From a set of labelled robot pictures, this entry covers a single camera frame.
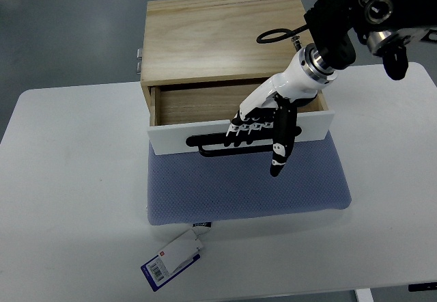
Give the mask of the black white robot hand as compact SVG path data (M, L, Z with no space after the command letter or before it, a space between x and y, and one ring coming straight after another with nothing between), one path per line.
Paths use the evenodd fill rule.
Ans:
M314 44L308 44L296 52L283 72L271 76L241 102L224 146L238 147L253 133L271 128L270 175L278 176L294 147L298 108L312 102L336 78L335 69L322 59Z

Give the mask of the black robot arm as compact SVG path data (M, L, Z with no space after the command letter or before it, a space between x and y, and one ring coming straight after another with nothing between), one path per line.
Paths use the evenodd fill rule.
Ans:
M314 55L323 69L343 70L356 60L348 32L376 57L393 80L401 80L408 69L406 47L421 40L431 42L436 33L436 0L317 0L297 29L273 29L257 37L268 44L308 30L315 43Z

